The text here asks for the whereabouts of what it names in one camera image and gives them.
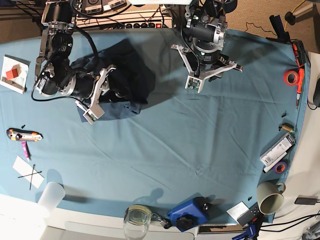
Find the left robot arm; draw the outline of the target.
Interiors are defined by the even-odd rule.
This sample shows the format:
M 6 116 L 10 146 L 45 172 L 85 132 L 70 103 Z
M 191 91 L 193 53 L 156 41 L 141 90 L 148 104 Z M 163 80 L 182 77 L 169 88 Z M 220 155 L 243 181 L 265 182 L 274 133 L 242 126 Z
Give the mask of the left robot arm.
M 221 51 L 225 45 L 228 23 L 226 14 L 237 8 L 236 0 L 205 0 L 185 7 L 185 22 L 180 34 L 184 45 L 173 44 L 188 71 L 191 83 L 221 78 L 229 70 L 243 71 L 243 67 Z

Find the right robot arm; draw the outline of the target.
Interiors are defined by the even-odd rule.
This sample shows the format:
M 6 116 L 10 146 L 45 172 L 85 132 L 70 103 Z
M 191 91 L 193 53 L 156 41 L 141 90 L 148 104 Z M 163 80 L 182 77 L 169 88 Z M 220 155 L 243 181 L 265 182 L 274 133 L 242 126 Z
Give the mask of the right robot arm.
M 85 110 L 100 102 L 131 101 L 130 86 L 113 64 L 113 49 L 98 51 L 91 35 L 77 26 L 74 17 L 83 15 L 73 0 L 47 1 L 41 20 L 46 29 L 42 32 L 31 91 L 43 96 L 41 102 L 72 99 Z M 88 41 L 92 55 L 70 63 L 73 33 Z

